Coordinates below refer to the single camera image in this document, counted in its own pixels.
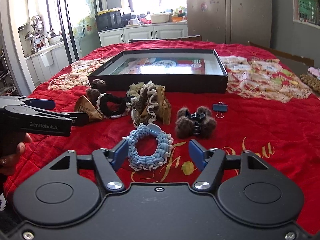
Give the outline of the person's left hand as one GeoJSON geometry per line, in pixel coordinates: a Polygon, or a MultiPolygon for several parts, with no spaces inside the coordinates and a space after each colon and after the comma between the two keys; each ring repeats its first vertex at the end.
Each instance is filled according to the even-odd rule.
{"type": "Polygon", "coordinates": [[[29,133],[26,133],[23,141],[16,146],[15,151],[11,151],[10,154],[1,157],[1,175],[10,176],[14,174],[21,155],[26,151],[26,144],[31,142],[32,138],[29,133]]]}

